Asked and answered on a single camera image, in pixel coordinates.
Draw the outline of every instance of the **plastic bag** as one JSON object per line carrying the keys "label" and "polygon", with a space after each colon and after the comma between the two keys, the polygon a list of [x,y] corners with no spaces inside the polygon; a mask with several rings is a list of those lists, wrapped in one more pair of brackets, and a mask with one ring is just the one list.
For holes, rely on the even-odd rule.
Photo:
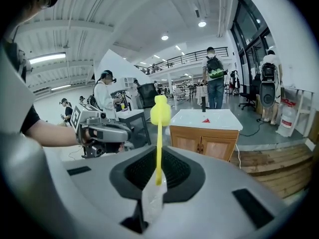
{"label": "plastic bag", "polygon": [[152,223],[161,214],[163,195],[167,192],[166,177],[161,171],[161,185],[155,184],[156,170],[142,191],[142,210],[144,221]]}

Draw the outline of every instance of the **wooden cabinet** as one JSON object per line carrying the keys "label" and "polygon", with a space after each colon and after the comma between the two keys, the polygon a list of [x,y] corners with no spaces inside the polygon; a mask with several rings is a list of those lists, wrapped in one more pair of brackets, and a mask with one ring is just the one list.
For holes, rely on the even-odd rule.
{"label": "wooden cabinet", "polygon": [[200,135],[178,127],[170,128],[172,145],[180,149],[187,149],[199,153]]}
{"label": "wooden cabinet", "polygon": [[235,130],[183,126],[170,126],[169,129],[173,147],[226,161],[230,160],[239,135]]}

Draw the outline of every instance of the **jeans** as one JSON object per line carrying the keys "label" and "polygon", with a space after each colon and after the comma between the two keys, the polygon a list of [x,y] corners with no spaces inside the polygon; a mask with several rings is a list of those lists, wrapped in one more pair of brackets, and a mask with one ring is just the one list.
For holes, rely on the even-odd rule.
{"label": "jeans", "polygon": [[224,78],[208,82],[208,101],[210,109],[221,109],[224,98]]}

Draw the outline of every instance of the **chair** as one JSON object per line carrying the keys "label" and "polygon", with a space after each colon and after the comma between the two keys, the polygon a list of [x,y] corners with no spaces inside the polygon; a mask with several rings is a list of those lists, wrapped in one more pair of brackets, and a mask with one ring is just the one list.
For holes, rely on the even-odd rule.
{"label": "chair", "polygon": [[239,104],[239,107],[241,105],[243,105],[243,107],[241,108],[242,110],[246,107],[246,106],[251,106],[254,108],[254,111],[256,111],[256,95],[259,94],[259,90],[260,90],[260,85],[261,85],[261,80],[260,80],[260,74],[257,74],[255,76],[255,79],[252,82],[252,85],[250,86],[250,91],[249,94],[247,93],[239,93],[239,95],[241,95],[242,97],[246,98],[246,101],[248,101],[247,103],[241,103]]}
{"label": "chair", "polygon": [[138,86],[143,109],[151,108],[155,105],[155,96],[158,95],[153,83],[147,83]]}
{"label": "chair", "polygon": [[184,100],[185,99],[185,93],[183,93],[180,88],[176,88],[175,89],[175,96],[177,97],[177,101],[178,101],[178,98]]}

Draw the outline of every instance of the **white countertop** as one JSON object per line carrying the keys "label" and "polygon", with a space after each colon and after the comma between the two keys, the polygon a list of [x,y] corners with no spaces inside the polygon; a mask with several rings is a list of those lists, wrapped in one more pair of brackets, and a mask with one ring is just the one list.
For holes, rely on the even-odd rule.
{"label": "white countertop", "polygon": [[116,114],[117,114],[119,119],[128,119],[128,118],[130,118],[130,117],[132,117],[132,116],[134,116],[136,114],[141,114],[143,112],[144,112],[143,109],[136,109],[136,110],[131,110],[131,111],[127,110],[127,111],[124,111],[124,112],[123,111],[119,111]]}
{"label": "white countertop", "polygon": [[229,109],[220,110],[180,110],[171,120],[170,125],[207,129],[242,130],[243,126]]}

